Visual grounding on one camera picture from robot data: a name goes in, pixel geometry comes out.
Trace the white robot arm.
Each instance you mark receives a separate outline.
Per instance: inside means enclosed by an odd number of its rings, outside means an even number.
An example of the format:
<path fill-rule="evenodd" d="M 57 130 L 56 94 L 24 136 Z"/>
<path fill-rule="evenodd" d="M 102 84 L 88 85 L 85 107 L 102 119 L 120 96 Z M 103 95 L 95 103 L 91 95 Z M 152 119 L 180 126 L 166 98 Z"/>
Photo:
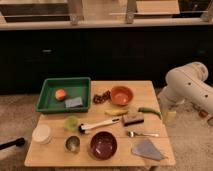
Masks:
<path fill-rule="evenodd" d="M 213 114 L 213 87 L 206 84 L 208 69 L 201 62 L 192 62 L 171 69 L 165 77 L 167 85 L 158 94 L 160 104 L 171 108 L 185 99 Z"/>

